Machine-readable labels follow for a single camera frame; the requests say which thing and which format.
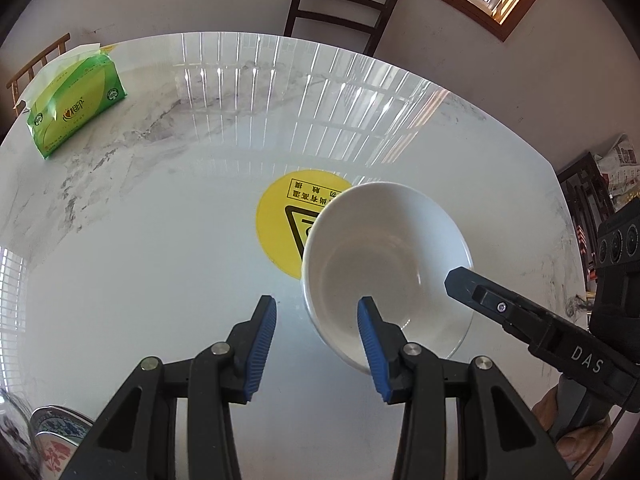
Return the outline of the white pink-flower plate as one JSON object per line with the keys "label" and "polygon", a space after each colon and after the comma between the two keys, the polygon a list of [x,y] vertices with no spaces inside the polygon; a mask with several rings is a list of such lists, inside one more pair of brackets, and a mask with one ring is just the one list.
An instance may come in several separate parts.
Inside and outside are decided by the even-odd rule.
{"label": "white pink-flower plate", "polygon": [[58,479],[93,421],[69,408],[48,405],[32,412],[30,424],[40,456],[40,478]]}

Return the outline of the white Dog bowl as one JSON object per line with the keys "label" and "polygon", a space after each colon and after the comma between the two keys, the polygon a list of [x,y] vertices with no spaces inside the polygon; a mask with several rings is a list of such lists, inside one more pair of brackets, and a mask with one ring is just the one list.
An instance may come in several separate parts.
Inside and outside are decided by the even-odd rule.
{"label": "white Dog bowl", "polygon": [[462,233],[438,203],[399,183],[371,182],[334,198],[311,227],[303,296],[323,342],[355,370],[369,369],[357,327],[364,296],[408,341],[450,358],[472,313],[447,295],[445,280],[472,265]]}

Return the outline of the dark wooden side cabinet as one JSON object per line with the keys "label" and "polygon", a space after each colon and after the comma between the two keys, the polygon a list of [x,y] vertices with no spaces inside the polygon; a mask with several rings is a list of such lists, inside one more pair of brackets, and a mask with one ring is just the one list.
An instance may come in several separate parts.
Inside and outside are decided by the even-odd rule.
{"label": "dark wooden side cabinet", "polygon": [[587,152],[557,175],[574,224],[585,274],[594,270],[600,224],[614,214],[608,186],[593,154]]}

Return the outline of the papers on cabinet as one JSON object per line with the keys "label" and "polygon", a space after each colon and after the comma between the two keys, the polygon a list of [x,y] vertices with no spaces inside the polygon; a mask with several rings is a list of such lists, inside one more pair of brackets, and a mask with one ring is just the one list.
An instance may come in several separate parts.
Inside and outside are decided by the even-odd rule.
{"label": "papers on cabinet", "polygon": [[626,134],[621,134],[604,156],[594,159],[617,207],[639,192],[639,155]]}

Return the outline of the yellow warning sticker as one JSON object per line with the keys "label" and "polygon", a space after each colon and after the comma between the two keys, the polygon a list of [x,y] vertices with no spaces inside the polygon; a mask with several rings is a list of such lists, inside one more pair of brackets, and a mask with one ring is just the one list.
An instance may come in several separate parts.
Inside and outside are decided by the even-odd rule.
{"label": "yellow warning sticker", "polygon": [[352,185],[318,169],[290,172],[262,194],[256,209],[256,232],[267,257],[296,280],[302,276],[306,241],[322,209]]}

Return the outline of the green tissue pack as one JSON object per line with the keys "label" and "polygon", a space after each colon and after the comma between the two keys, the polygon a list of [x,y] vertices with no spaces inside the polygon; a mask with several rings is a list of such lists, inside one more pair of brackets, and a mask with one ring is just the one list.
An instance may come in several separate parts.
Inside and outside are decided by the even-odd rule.
{"label": "green tissue pack", "polygon": [[17,102],[24,105],[36,149],[47,158],[87,122],[126,96],[110,50],[83,44],[43,66]]}

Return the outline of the light wooden chair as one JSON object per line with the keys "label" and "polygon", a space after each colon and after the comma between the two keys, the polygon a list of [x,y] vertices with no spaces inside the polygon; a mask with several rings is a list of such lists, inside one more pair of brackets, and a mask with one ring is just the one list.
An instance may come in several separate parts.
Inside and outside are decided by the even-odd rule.
{"label": "light wooden chair", "polygon": [[24,108],[24,103],[20,100],[21,80],[27,78],[32,81],[40,68],[46,66],[52,58],[66,52],[67,43],[70,41],[70,33],[66,32],[57,40],[53,41],[37,55],[31,58],[22,68],[20,68],[6,83],[6,88],[11,92],[13,111],[15,116],[20,116]]}

